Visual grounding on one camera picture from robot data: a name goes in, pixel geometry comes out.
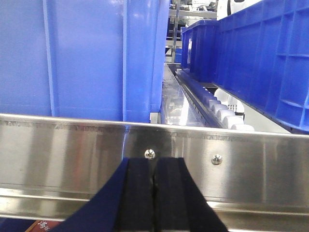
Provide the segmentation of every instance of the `conveyor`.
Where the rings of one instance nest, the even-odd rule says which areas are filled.
[[[167,69],[167,125],[1,114],[0,216],[65,220],[151,149],[155,162],[183,158],[229,231],[307,231],[309,137],[202,127],[207,114],[178,81]]]

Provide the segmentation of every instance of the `blue plastic bin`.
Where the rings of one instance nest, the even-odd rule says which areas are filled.
[[[218,22],[214,20],[200,20],[182,28],[182,67],[197,81],[211,82],[215,75],[216,50],[213,44],[217,28]]]
[[[186,61],[199,59],[194,43],[191,54],[187,52],[187,37],[196,41],[194,30],[203,34],[207,28],[201,25],[183,30],[183,69],[199,81],[204,77]],[[206,79],[292,132],[309,132],[309,2],[263,0],[218,21],[217,31],[214,40],[213,32],[205,33],[196,49],[217,57],[215,75]],[[215,51],[205,48],[210,40]]]
[[[181,54],[183,50],[181,48],[176,48],[176,54]]]
[[[149,122],[168,15],[169,0],[0,0],[0,113]]]
[[[180,64],[182,62],[182,55],[181,54],[175,54],[175,63]]]

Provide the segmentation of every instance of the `stainless steel rail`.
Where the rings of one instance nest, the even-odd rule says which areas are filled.
[[[204,104],[200,101],[200,99],[198,99],[198,97],[191,91],[188,85],[183,81],[182,75],[187,74],[182,70],[177,70],[175,78],[178,81],[180,88],[183,89],[185,96],[194,106],[198,115],[201,117],[204,125],[213,128],[223,128],[223,124],[218,120],[218,118],[215,115],[213,115],[210,109],[204,106]]]
[[[167,64],[164,65],[162,88],[161,123],[179,126],[204,127],[202,119],[195,110],[185,91],[178,84]]]
[[[309,228],[308,136],[5,114],[0,216],[65,219],[147,149],[184,157],[231,231]]]

